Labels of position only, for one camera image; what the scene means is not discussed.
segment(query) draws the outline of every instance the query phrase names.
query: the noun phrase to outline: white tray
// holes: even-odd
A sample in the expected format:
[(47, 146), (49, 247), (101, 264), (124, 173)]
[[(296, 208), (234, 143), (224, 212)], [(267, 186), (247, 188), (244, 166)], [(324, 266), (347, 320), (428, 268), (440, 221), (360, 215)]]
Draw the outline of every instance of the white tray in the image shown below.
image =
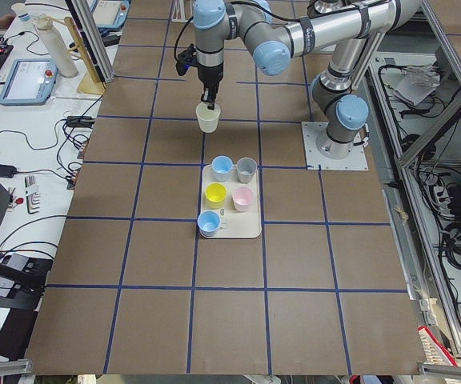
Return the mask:
[[(205, 166), (202, 171), (201, 212), (212, 210), (207, 205), (204, 192), (207, 186), (213, 182), (218, 182), (213, 176), (213, 170), (211, 166)], [(225, 202), (222, 208), (212, 210), (222, 218), (222, 229), (210, 238), (257, 238), (261, 234), (261, 205), (259, 203), (259, 178), (257, 172), (255, 172), (251, 182), (243, 184), (238, 180), (236, 166), (233, 166), (229, 180), (222, 182), (222, 184), (227, 188)], [(238, 212), (232, 202), (232, 193), (239, 186), (249, 186), (254, 191), (255, 198), (247, 212)]]

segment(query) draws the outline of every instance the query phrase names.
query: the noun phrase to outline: yellow cup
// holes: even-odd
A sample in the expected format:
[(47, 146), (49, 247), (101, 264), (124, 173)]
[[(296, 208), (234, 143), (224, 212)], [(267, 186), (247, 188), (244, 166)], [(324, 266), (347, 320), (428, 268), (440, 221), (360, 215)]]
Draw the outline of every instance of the yellow cup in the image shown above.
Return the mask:
[(207, 186), (205, 195), (207, 205), (212, 210), (217, 210), (218, 208), (222, 208), (223, 203), (225, 202), (225, 197), (227, 196), (227, 189), (223, 184), (220, 184), (219, 182), (214, 182)]

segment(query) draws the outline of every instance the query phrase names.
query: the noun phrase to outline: white desk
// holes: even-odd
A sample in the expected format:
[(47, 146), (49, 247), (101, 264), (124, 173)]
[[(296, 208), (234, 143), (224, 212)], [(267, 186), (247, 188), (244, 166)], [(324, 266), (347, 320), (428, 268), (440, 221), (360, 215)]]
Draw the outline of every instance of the white desk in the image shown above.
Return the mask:
[[(64, 1), (51, 0), (50, 4), (66, 7)], [(68, 12), (57, 10), (48, 6), (29, 6), (29, 12), (32, 17), (37, 17), (41, 13), (48, 14), (54, 18), (63, 19)], [(66, 44), (72, 41), (66, 27), (57, 25)], [(23, 30), (32, 30), (33, 26), (24, 27), (18, 20), (14, 20), (5, 37), (9, 37)], [(4, 82), (9, 74), (13, 61), (17, 58), (40, 58), (49, 56), (37, 56), (26, 50), (26, 47), (36, 39), (32, 34), (24, 34), (12, 38), (9, 43), (14, 45), (14, 50), (6, 60), (4, 66), (0, 70), (0, 82)], [(36, 52), (46, 52), (46, 48), (42, 42), (38, 41), (32, 45), (31, 49)], [(117, 46), (107, 48), (110, 60), (114, 60), (117, 51)], [(46, 147), (55, 143), (54, 124), (68, 115), (82, 114), (93, 102), (98, 98), (97, 95), (80, 94), (76, 91), (79, 82), (86, 73), (86, 67), (82, 61), (77, 61), (79, 74), (74, 78), (57, 77), (57, 82), (53, 90), (53, 94), (44, 106), (1, 106), (0, 105), (0, 130), (16, 130), (25, 133), (33, 147)], [(88, 112), (88, 116), (96, 116), (100, 102), (94, 105)], [(0, 134), (0, 163), (14, 165), (21, 170), (38, 170), (48, 169), (55, 170), (59, 174), (66, 174), (59, 167), (56, 160), (58, 148), (65, 140), (65, 135), (62, 132), (62, 123), (58, 124), (58, 144), (49, 150), (32, 150), (26, 144), (24, 136), (20, 134), (3, 133)], [(77, 130), (76, 132), (90, 134), (90, 130)], [(62, 163), (64, 165), (69, 162), (78, 161), (78, 150), (69, 142), (62, 148)], [(39, 185), (39, 193), (41, 195), (41, 205), (37, 214), (30, 215), (26, 210), (26, 203), (17, 206), (13, 211), (7, 212), (0, 228), (0, 243), (13, 230), (35, 220), (51, 215), (66, 215), (73, 192), (67, 190), (67, 182), (51, 173), (34, 174), (36, 183)], [(11, 179), (0, 179), (0, 183), (5, 188), (15, 187), (15, 195), (25, 197), (24, 174), (17, 174)], [(13, 246), (23, 242), (44, 241), (58, 244), (60, 239), (63, 223), (65, 218), (49, 218), (35, 224), (26, 226), (9, 241), (7, 241), (2, 249), (8, 250)], [(44, 250), (54, 256), (55, 248), (48, 245), (32, 245), (26, 246), (27, 249)], [(21, 251), (20, 254), (33, 258), (46, 258), (35, 252)], [(8, 315), (8, 309), (0, 308), (0, 326), (4, 323)]]

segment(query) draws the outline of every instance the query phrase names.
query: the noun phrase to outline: blue and white device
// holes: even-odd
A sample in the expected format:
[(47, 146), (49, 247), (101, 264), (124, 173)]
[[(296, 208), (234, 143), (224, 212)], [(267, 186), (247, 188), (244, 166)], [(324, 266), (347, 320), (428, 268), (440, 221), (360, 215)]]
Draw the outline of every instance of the blue and white device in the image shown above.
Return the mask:
[(95, 25), (104, 30), (121, 30), (129, 12), (127, 0), (93, 0), (90, 6)]
[(58, 68), (44, 58), (17, 59), (0, 95), (2, 106), (41, 106), (53, 92)]

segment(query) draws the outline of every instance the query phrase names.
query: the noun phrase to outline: light blue cup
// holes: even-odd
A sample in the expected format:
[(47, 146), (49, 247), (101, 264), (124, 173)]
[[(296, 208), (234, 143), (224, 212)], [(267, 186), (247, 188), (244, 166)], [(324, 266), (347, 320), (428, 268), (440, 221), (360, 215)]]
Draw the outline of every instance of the light blue cup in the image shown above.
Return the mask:
[(216, 181), (226, 182), (231, 177), (232, 160), (227, 156), (218, 156), (211, 163)]
[(220, 229), (220, 217), (215, 212), (207, 210), (198, 216), (197, 225), (200, 233), (210, 238)]

